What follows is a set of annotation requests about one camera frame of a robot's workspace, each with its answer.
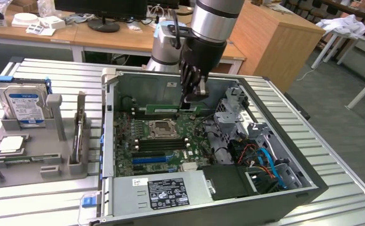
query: slatted metal table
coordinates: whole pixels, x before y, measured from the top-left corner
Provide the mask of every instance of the slatted metal table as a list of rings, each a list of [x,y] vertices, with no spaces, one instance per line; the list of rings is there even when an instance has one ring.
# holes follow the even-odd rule
[[[86,179],[0,188],[0,226],[74,226],[78,218],[95,217],[97,208],[79,216],[79,199],[98,190],[102,127],[102,70],[98,65],[51,60],[25,59],[10,63],[2,75],[53,80],[53,91],[63,95],[63,117],[74,117],[79,91],[87,93],[87,116],[93,119],[89,177]],[[275,85],[260,77],[246,78],[284,130],[307,156],[330,186],[310,205],[298,207],[271,226],[365,225],[365,184],[302,117]],[[254,106],[259,121],[262,115]]]

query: cpu socket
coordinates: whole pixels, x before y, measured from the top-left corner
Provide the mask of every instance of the cpu socket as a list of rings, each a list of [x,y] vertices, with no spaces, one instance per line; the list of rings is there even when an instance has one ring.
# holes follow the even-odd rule
[[[177,123],[173,120],[151,121],[150,130],[153,138],[178,136]]]

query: circuit board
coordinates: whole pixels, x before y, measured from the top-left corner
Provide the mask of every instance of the circuit board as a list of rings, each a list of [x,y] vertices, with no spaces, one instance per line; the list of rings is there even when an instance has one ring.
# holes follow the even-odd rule
[[[175,138],[187,140],[188,147],[179,150],[162,149],[166,153],[166,162],[134,164],[134,153],[139,153],[137,140],[151,141],[155,139],[151,137],[151,125],[155,121],[134,119],[126,112],[117,113],[117,176],[178,172],[182,171],[181,166],[186,162],[196,162],[199,167],[210,165],[210,157],[203,153],[203,150],[211,149],[208,139],[195,134],[195,127],[202,119],[202,117],[194,117],[192,113],[181,113],[178,119],[165,119],[174,124]]]

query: wooden cabinet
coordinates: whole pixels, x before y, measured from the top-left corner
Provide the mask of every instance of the wooden cabinet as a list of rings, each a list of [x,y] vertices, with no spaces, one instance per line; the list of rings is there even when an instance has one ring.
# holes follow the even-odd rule
[[[268,77],[286,92],[324,32],[299,15],[247,0],[230,38],[247,57],[239,74]]]

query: white cloth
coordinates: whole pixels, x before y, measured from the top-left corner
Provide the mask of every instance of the white cloth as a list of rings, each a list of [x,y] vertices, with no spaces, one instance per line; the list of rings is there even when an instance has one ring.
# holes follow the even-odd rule
[[[356,20],[355,15],[334,20],[322,20],[316,25],[327,31],[324,35],[335,31],[351,39],[359,39],[365,33],[365,25]]]

